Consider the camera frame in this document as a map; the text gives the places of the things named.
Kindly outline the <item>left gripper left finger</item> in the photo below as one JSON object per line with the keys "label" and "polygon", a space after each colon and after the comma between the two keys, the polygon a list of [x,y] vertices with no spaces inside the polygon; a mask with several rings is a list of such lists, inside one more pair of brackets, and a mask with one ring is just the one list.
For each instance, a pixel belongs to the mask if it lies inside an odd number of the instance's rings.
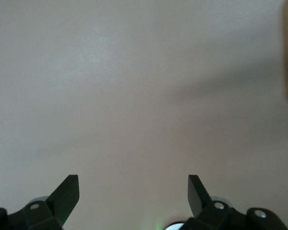
{"label": "left gripper left finger", "polygon": [[0,230],[61,230],[79,201],[78,175],[68,175],[49,196],[8,214],[0,207]]}

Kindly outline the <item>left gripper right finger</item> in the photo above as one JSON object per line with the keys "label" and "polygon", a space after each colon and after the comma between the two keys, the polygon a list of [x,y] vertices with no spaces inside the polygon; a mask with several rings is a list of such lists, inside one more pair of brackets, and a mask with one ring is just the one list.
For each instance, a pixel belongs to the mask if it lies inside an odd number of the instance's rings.
{"label": "left gripper right finger", "polygon": [[188,202],[193,214],[183,230],[287,230],[272,211],[249,208],[242,214],[221,200],[212,200],[198,175],[188,176]]}

